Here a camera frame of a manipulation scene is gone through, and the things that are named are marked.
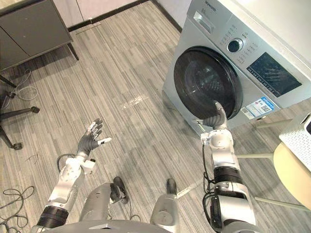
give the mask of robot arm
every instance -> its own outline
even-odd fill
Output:
[[[214,170],[213,191],[208,189],[203,199],[203,207],[211,227],[216,232],[235,233],[242,230],[260,232],[247,187],[240,175],[240,166],[234,153],[231,132],[227,130],[226,115],[223,107],[216,102],[217,116],[201,123],[213,127],[209,133],[201,134],[204,145],[212,152]],[[210,217],[206,202],[210,198]]]
[[[102,126],[101,120],[93,121],[79,142],[76,156],[66,160],[66,165],[59,173],[58,183],[37,225],[32,228],[32,233],[59,227],[66,223],[85,174],[91,172],[95,166],[95,160],[88,160],[90,152],[99,145],[111,141],[111,137],[96,140],[102,132],[99,130]]]

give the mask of washing machine door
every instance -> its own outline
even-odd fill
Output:
[[[241,108],[240,80],[231,64],[212,49],[186,50],[176,61],[174,82],[185,107],[199,119],[215,115],[214,100],[222,104],[228,119]]]

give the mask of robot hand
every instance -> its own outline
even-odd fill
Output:
[[[226,129],[227,117],[225,114],[225,110],[219,102],[215,100],[213,102],[215,104],[215,114],[204,120],[196,119],[195,122],[197,124],[212,127],[213,129]]]
[[[112,140],[111,137],[107,137],[98,141],[96,140],[97,137],[102,133],[100,130],[100,128],[103,126],[102,122],[103,121],[98,118],[91,123],[85,134],[80,139],[77,154],[83,153],[89,156],[91,150]]]

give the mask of control knob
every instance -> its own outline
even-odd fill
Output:
[[[243,41],[239,38],[235,38],[231,40],[228,44],[228,51],[229,52],[238,52],[243,48]]]

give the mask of sticker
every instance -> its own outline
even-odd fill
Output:
[[[246,108],[241,108],[241,111],[245,114],[245,116],[247,116],[248,119],[253,119],[254,116],[253,114],[251,114]]]
[[[261,99],[251,103],[246,107],[246,109],[254,116],[259,117],[263,114],[271,112],[274,110],[273,104],[268,101],[266,97],[262,97]]]

